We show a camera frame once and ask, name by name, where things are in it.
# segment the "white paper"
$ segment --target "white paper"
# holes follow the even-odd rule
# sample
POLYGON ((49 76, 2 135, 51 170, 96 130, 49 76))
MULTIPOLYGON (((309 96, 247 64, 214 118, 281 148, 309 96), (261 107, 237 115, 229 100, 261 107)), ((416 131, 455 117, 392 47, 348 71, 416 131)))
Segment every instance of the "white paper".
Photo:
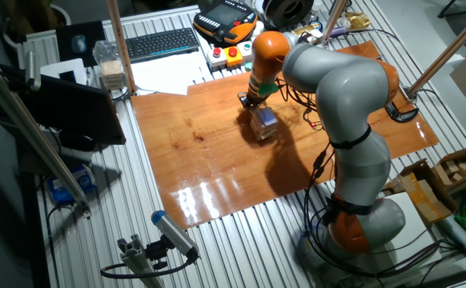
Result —
POLYGON ((74 80, 80 85, 86 85, 86 68, 81 58, 50 64, 41 67, 41 74, 60 79, 60 74, 73 71, 74 80))
POLYGON ((201 77, 198 52, 136 63, 131 66, 140 94, 187 95, 187 87, 201 77))

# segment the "sheet of paper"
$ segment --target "sheet of paper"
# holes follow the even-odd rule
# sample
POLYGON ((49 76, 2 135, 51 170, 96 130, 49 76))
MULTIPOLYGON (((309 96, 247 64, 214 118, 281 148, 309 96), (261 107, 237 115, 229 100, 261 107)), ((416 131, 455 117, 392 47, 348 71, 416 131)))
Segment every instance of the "sheet of paper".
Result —
POLYGON ((198 52, 136 63, 131 66, 140 94, 187 95, 187 87, 201 77, 198 52))

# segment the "robotic arm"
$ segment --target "robotic arm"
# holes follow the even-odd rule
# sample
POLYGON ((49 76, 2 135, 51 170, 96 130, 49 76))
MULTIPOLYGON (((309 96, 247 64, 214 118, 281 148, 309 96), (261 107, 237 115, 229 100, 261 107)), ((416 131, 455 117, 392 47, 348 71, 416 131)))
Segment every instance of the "robotic arm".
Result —
POLYGON ((386 244, 402 230, 405 218, 392 200, 377 198, 388 179, 390 153, 384 139, 370 129, 368 115, 396 96, 396 69, 309 44, 298 44, 285 54, 290 42, 280 33, 270 33, 261 34, 253 44, 254 69, 246 100, 252 105, 244 107, 255 109, 267 99, 256 88, 274 82, 281 62, 287 84, 316 93, 319 116, 336 155, 335 192, 324 216, 327 232, 321 242, 342 259, 386 244))

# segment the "floor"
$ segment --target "floor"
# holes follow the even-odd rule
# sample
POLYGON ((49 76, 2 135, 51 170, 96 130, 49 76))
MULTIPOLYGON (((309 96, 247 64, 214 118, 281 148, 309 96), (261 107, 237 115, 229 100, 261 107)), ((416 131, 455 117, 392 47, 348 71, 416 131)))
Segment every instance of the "floor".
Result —
MULTIPOLYGON (((466 27, 466 14, 439 19, 436 15, 447 0, 376 0, 396 33, 414 56, 422 71, 427 69, 466 27)), ((449 12, 465 11, 466 0, 458 0, 449 12)), ((432 78, 461 125, 466 129, 466 98, 450 77, 450 73, 466 56, 466 45, 432 78)))

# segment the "metal pole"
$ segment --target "metal pole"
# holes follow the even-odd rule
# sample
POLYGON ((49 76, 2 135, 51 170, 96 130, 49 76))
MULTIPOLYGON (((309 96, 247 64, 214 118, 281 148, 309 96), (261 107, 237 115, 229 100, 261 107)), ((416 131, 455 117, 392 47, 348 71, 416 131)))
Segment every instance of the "metal pole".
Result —
POLYGON ((106 4, 108 5, 110 22, 112 22, 112 28, 114 29, 115 42, 118 45, 119 56, 121 56, 121 62, 123 63, 124 74, 127 76, 128 90, 130 93, 136 94, 137 86, 135 86, 134 73, 131 70, 130 55, 128 54, 127 41, 123 34, 118 3, 116 0, 106 0, 106 4))
POLYGON ((455 52, 466 42, 466 28, 457 36, 456 40, 450 44, 445 51, 430 65, 427 70, 416 80, 415 84, 411 86, 406 92, 409 98, 416 97, 416 92, 422 89, 434 74, 443 67, 443 65, 454 55, 455 52))
POLYGON ((88 201, 82 188, 74 180, 73 175, 67 169, 62 159, 55 152, 54 148, 42 134, 34 117, 23 104, 17 93, 11 92, 7 83, 0 75, 0 106, 9 115, 12 121, 18 126, 20 131, 25 135, 28 142, 39 153, 42 160, 48 165, 51 171, 58 177, 58 180, 70 192, 73 199, 81 206, 83 211, 90 216, 88 211, 88 201))
POLYGON ((329 40, 329 36, 331 36, 332 30, 335 29, 336 22, 338 21, 339 16, 341 16, 346 4, 347 0, 336 0, 335 5, 332 7, 331 15, 329 15, 329 19, 323 29, 323 36, 320 38, 321 43, 329 40))

